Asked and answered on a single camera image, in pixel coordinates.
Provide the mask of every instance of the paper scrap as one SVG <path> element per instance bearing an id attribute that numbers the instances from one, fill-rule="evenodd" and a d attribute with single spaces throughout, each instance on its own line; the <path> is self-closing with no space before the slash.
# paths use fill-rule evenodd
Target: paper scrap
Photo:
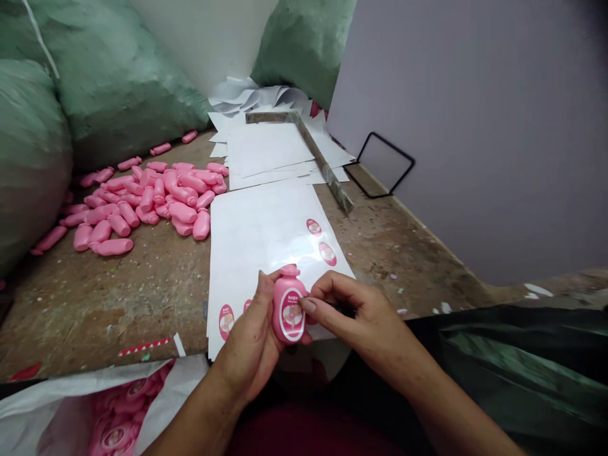
<path id="1" fill-rule="evenodd" d="M 184 346 L 182 345 L 182 340 L 179 338 L 179 333 L 176 332 L 175 336 L 173 336 L 173 340 L 175 341 L 175 347 L 177 348 L 177 354 L 180 358 L 186 356 L 186 351 L 184 350 Z"/>

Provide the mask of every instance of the person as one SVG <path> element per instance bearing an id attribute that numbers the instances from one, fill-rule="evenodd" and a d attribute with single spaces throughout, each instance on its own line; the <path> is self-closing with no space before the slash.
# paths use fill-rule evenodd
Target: person
<path id="1" fill-rule="evenodd" d="M 279 277 L 279 271 L 269 275 L 260 271 L 251 305 L 234 324 L 215 363 L 144 456 L 225 453 L 239 416 L 267 384 L 279 354 L 285 348 L 272 328 L 273 287 Z M 524 454 L 443 372 L 380 290 L 330 271 L 313 285 L 310 296 L 300 299 L 299 304 L 308 318 L 341 338 L 407 399 L 440 456 Z M 344 304 L 356 309 L 354 319 L 334 307 Z M 310 343 L 310 335 L 305 334 L 302 341 Z M 258 442 L 263 442 L 265 448 L 261 444 L 248 446 L 248 454 L 302 454 L 294 449 L 300 442 L 306 442 L 310 447 L 317 435 L 314 420 L 310 421 L 304 424 L 290 421 L 300 423 L 295 428 L 283 426 L 287 430 L 281 432 L 288 434 L 288 439 L 276 435 L 280 426 L 258 427 L 257 434 L 266 434 L 265 438 L 258 436 Z M 349 440 L 355 444 L 364 436 L 364 431 L 350 428 Z M 363 454 L 364 446 L 363 443 L 360 447 L 354 446 L 354 453 Z M 327 443 L 323 446 L 326 450 L 330 447 Z M 376 449 L 375 454 L 390 453 L 380 450 L 388 448 L 386 445 L 375 444 L 372 448 Z"/>

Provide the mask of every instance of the concrete floor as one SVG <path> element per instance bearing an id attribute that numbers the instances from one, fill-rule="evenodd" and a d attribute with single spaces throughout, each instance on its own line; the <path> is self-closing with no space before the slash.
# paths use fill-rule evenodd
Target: concrete floor
<path id="1" fill-rule="evenodd" d="M 204 168 L 213 134 L 159 159 Z M 355 204 L 348 217 L 326 185 L 315 186 L 346 259 L 359 280 L 382 289 L 409 318 L 441 311 L 442 302 L 458 311 L 519 301 L 528 293 L 522 285 L 497 288 L 478 281 L 394 198 L 367 199 L 352 182 L 345 189 Z M 104 258 L 76 252 L 72 230 L 8 277 L 7 292 L 15 303 L 0 329 L 0 382 L 39 362 L 36 377 L 42 378 L 133 364 L 147 355 L 150 360 L 174 357 L 172 341 L 142 353 L 118 353 L 175 333 L 187 354 L 205 352 L 211 239 L 184 239 L 165 220 L 138 227 L 130 238 L 135 244 L 130 253 Z M 568 295 L 608 287 L 608 273 L 594 270 L 536 283 Z"/>

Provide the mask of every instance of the green plastic bag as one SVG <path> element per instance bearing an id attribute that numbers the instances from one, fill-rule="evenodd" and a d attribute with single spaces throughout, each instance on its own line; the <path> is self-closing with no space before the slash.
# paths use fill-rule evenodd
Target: green plastic bag
<path id="1" fill-rule="evenodd" d="M 59 73 L 75 166 L 116 165 L 208 125 L 208 102 L 128 0 L 29 0 Z M 49 68 L 21 0 L 0 3 L 0 57 Z"/>
<path id="2" fill-rule="evenodd" d="M 33 61 L 0 60 L 0 278 L 52 226 L 72 147 L 53 81 Z"/>
<path id="3" fill-rule="evenodd" d="M 279 0 L 251 78 L 291 84 L 329 110 L 357 0 Z"/>

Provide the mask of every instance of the pink plastic bottle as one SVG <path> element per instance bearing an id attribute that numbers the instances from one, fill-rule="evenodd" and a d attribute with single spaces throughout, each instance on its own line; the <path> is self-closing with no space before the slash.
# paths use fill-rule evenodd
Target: pink plastic bottle
<path id="1" fill-rule="evenodd" d="M 95 183 L 95 178 L 97 177 L 97 172 L 89 173 L 85 177 L 80 180 L 80 186 L 89 188 Z"/>
<path id="2" fill-rule="evenodd" d="M 130 239 L 109 239 L 101 243 L 91 243 L 91 250 L 102 257 L 122 255 L 133 248 Z"/>
<path id="3" fill-rule="evenodd" d="M 112 214 L 108 217 L 108 221 L 114 232 L 120 237 L 126 238 L 129 234 L 131 234 L 129 224 L 120 215 Z"/>
<path id="4" fill-rule="evenodd" d="M 160 217 L 154 211 L 145 212 L 141 206 L 135 208 L 135 213 L 139 217 L 139 220 L 149 225 L 158 225 Z"/>
<path id="5" fill-rule="evenodd" d="M 133 180 L 135 182 L 139 182 L 139 180 L 141 179 L 141 175 L 144 173 L 144 170 L 138 165 L 134 165 L 131 166 L 131 171 L 133 171 Z"/>
<path id="6" fill-rule="evenodd" d="M 137 166 L 138 164 L 141 163 L 141 158 L 140 157 L 133 157 L 133 158 L 129 158 L 128 160 L 123 161 L 122 163 L 118 164 L 118 169 L 121 171 L 126 171 L 128 170 L 131 166 Z"/>
<path id="7" fill-rule="evenodd" d="M 165 163 L 164 161 L 151 161 L 146 166 L 151 170 L 154 170 L 159 173 L 162 173 L 166 169 L 169 169 L 169 164 Z"/>
<path id="8" fill-rule="evenodd" d="M 107 167 L 97 173 L 97 175 L 95 176 L 95 182 L 97 182 L 99 184 L 102 182 L 106 182 L 113 175 L 114 175 L 114 168 Z"/>
<path id="9" fill-rule="evenodd" d="M 84 203 L 91 206 L 92 208 L 96 208 L 99 206 L 105 206 L 107 203 L 107 201 L 105 201 L 104 199 L 101 199 L 99 196 L 95 196 L 95 195 L 88 195 L 84 198 Z"/>
<path id="10" fill-rule="evenodd" d="M 198 193 L 205 193 L 207 191 L 207 184 L 192 175 L 179 176 L 178 181 L 182 187 L 190 187 Z"/>
<path id="11" fill-rule="evenodd" d="M 226 187 L 226 184 L 224 182 L 222 182 L 221 184 L 216 184 L 213 187 L 211 187 L 211 190 L 213 190 L 213 192 L 215 194 L 222 194 L 222 193 L 226 193 L 226 190 L 228 190 L 228 187 Z"/>
<path id="12" fill-rule="evenodd" d="M 127 182 L 125 183 L 125 188 L 129 190 L 132 194 L 141 196 L 144 194 L 144 188 L 136 182 Z"/>
<path id="13" fill-rule="evenodd" d="M 61 209 L 61 213 L 64 215 L 72 215 L 73 213 L 84 212 L 89 209 L 90 209 L 89 205 L 86 205 L 86 204 L 71 205 L 71 206 L 66 206 L 63 209 Z"/>
<path id="14" fill-rule="evenodd" d="M 93 227 L 87 223 L 78 225 L 74 233 L 74 248 L 76 251 L 85 251 L 89 248 L 89 237 L 93 232 Z"/>
<path id="15" fill-rule="evenodd" d="M 178 201 L 181 201 L 183 204 L 187 204 L 190 207 L 194 207 L 196 204 L 196 197 L 192 196 L 192 194 L 182 187 L 170 187 L 169 193 Z"/>
<path id="16" fill-rule="evenodd" d="M 141 203 L 141 196 L 134 195 L 132 193 L 126 194 L 120 197 L 120 201 L 125 201 L 131 205 L 132 208 L 136 208 Z"/>
<path id="17" fill-rule="evenodd" d="M 108 203 L 118 203 L 118 195 L 105 191 L 104 189 L 99 189 L 96 196 L 99 196 L 102 200 L 107 201 Z"/>
<path id="18" fill-rule="evenodd" d="M 171 219 L 177 219 L 185 224 L 193 224 L 196 220 L 196 211 L 180 201 L 167 205 Z"/>
<path id="19" fill-rule="evenodd" d="M 134 178 L 131 175 L 115 177 L 114 179 L 110 179 L 108 182 L 104 182 L 100 185 L 101 188 L 107 191 L 116 191 L 123 189 L 127 182 L 134 182 Z"/>
<path id="20" fill-rule="evenodd" d="M 154 211 L 160 216 L 163 217 L 163 219 L 171 219 L 171 213 L 169 212 L 169 209 L 167 208 L 167 205 L 155 205 L 154 206 Z"/>
<path id="21" fill-rule="evenodd" d="M 172 168 L 174 170 L 181 169 L 181 170 L 190 171 L 190 170 L 194 169 L 194 165 L 192 163 L 174 163 Z"/>
<path id="22" fill-rule="evenodd" d="M 196 176 L 208 186 L 212 186 L 217 184 L 217 177 L 219 176 L 219 174 L 214 172 L 208 172 L 198 173 Z"/>
<path id="23" fill-rule="evenodd" d="M 173 226 L 181 236 L 190 236 L 192 234 L 194 224 L 185 224 L 177 220 L 175 217 L 171 218 L 171 223 L 173 223 Z"/>
<path id="24" fill-rule="evenodd" d="M 152 156 L 161 155 L 162 153 L 165 153 L 170 150 L 171 150 L 171 144 L 169 144 L 168 142 L 164 142 L 163 144 L 156 146 L 153 149 L 150 149 L 150 155 L 152 155 Z"/>
<path id="25" fill-rule="evenodd" d="M 119 202 L 118 209 L 120 210 L 122 218 L 125 219 L 126 223 L 128 223 L 131 228 L 137 228 L 139 226 L 139 217 L 128 202 Z"/>
<path id="26" fill-rule="evenodd" d="M 175 170 L 167 170 L 163 174 L 163 180 L 165 181 L 165 190 L 167 193 L 171 191 L 172 187 L 177 187 L 177 173 Z"/>
<path id="27" fill-rule="evenodd" d="M 150 187 L 144 188 L 144 192 L 141 195 L 141 203 L 139 204 L 141 210 L 144 212 L 150 212 L 154 208 L 154 189 Z"/>
<path id="28" fill-rule="evenodd" d="M 191 143 L 192 140 L 198 135 L 198 131 L 196 130 L 192 130 L 191 132 L 188 132 L 184 135 L 184 137 L 182 138 L 182 143 L 184 144 L 188 144 Z"/>
<path id="29" fill-rule="evenodd" d="M 224 177 L 228 177 L 228 168 L 226 168 L 224 165 L 220 165 L 219 163 L 207 163 L 207 169 L 209 171 L 221 174 Z"/>
<path id="30" fill-rule="evenodd" d="M 94 243 L 102 243 L 103 241 L 107 241 L 110 238 L 110 234 L 112 234 L 110 222 L 107 220 L 100 221 L 89 236 L 89 247 L 91 247 L 91 245 Z"/>
<path id="31" fill-rule="evenodd" d="M 196 200 L 194 208 L 197 211 L 200 211 L 201 209 L 206 208 L 208 205 L 210 205 L 214 198 L 215 193 L 212 190 L 207 190 Z"/>
<path id="32" fill-rule="evenodd" d="M 81 223 L 84 223 L 89 218 L 90 213 L 91 213 L 91 211 L 83 211 L 83 212 L 77 212 L 72 215 L 68 215 L 63 220 L 60 220 L 59 224 L 61 226 L 65 226 L 65 227 L 73 227 L 76 225 L 80 225 Z"/>
<path id="33" fill-rule="evenodd" d="M 298 305 L 298 299 L 308 296 L 308 291 L 296 278 L 299 274 L 294 265 L 286 265 L 274 284 L 272 327 L 277 338 L 287 344 L 299 341 L 306 329 L 306 314 Z"/>
<path id="34" fill-rule="evenodd" d="M 154 204 L 165 204 L 165 181 L 157 179 L 154 182 Z"/>
<path id="35" fill-rule="evenodd" d="M 45 251 L 53 247 L 56 243 L 58 243 L 63 236 L 68 232 L 66 227 L 56 226 L 52 230 L 50 230 L 38 243 L 36 246 L 30 250 L 32 255 L 42 255 Z"/>
<path id="36" fill-rule="evenodd" d="M 202 241 L 207 236 L 209 236 L 210 228 L 211 217 L 209 217 L 207 209 L 201 209 L 201 211 L 196 216 L 196 220 L 194 221 L 192 237 L 195 238 L 197 241 Z"/>

